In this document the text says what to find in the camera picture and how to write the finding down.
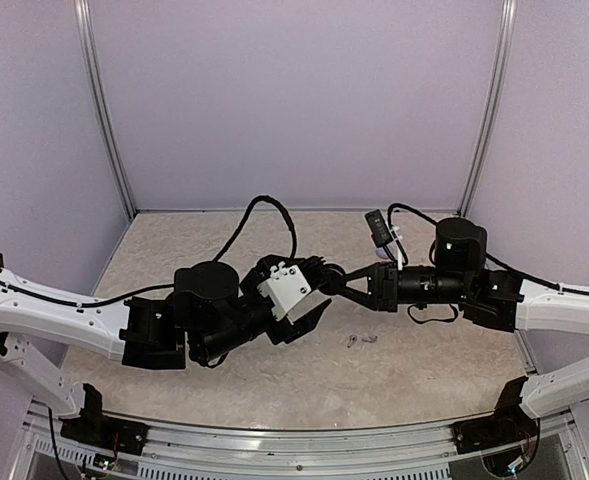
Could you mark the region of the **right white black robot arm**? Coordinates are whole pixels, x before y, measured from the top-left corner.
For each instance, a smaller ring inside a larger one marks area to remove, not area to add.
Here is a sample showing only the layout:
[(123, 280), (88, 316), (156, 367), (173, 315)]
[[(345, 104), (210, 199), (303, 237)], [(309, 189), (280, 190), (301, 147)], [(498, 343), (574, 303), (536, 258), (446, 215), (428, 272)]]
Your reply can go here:
[[(431, 266), (379, 262), (349, 274), (337, 273), (330, 293), (372, 311), (395, 312), (452, 305), (458, 315), (492, 330), (549, 330), (589, 336), (589, 289), (536, 279), (504, 264), (486, 264), (487, 232), (464, 218), (435, 224)], [(589, 399), (589, 356), (542, 375), (508, 382), (485, 433), (497, 444), (509, 442), (525, 424)]]

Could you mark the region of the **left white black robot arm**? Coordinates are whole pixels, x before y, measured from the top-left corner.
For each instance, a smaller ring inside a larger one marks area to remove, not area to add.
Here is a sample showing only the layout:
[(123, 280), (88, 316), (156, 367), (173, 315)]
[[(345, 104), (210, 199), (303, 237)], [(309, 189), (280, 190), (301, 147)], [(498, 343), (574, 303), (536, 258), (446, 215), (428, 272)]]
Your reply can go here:
[(234, 349), (266, 335), (289, 344), (313, 331), (316, 306), (298, 319), (290, 313), (338, 278), (322, 258), (268, 256), (245, 277), (220, 261), (175, 272), (166, 297), (139, 289), (93, 299), (30, 282), (3, 264), (0, 254), (0, 371), (95, 445), (114, 434), (100, 393), (66, 378), (33, 344), (40, 337), (145, 370), (182, 370), (188, 362), (219, 366)]

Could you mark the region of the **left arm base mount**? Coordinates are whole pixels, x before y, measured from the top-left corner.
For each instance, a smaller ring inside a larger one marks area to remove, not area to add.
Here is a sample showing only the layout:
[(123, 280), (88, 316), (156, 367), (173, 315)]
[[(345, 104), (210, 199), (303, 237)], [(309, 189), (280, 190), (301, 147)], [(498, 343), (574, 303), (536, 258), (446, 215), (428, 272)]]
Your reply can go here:
[(141, 456), (150, 427), (142, 422), (106, 415), (102, 394), (94, 386), (84, 383), (83, 393), (79, 413), (62, 420), (61, 435), (115, 454)]

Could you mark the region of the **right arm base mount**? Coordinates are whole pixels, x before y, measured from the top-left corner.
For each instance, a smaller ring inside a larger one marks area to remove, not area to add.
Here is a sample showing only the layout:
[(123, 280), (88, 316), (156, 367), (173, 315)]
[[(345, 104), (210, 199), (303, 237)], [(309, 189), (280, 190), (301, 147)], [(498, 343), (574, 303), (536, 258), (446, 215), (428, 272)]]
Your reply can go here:
[(458, 454), (497, 448), (540, 432), (539, 420), (530, 417), (520, 406), (526, 380), (522, 376), (507, 382), (490, 414), (452, 425)]

